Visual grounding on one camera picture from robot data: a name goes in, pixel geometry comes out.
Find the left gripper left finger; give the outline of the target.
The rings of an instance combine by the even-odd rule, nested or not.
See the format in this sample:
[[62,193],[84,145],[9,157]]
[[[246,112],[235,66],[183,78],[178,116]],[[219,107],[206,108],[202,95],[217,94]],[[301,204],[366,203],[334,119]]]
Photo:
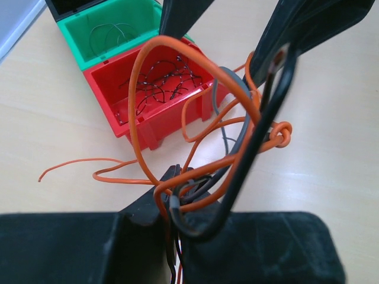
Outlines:
[[176,251],[152,187],[120,211],[118,283],[175,283]]

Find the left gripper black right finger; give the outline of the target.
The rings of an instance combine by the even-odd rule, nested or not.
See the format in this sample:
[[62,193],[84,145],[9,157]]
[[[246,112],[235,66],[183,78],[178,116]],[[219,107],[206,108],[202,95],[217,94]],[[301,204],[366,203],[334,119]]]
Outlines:
[[177,213],[184,283],[233,283],[237,272],[237,219],[218,201]]

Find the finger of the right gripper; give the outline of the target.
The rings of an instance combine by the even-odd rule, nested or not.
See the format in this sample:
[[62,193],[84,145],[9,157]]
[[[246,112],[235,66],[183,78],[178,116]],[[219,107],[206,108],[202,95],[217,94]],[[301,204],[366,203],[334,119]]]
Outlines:
[[214,0],[164,0],[159,35],[181,39]]
[[362,21],[373,4],[373,0],[278,1],[243,81],[251,78],[260,86],[280,47],[295,44],[303,54]]

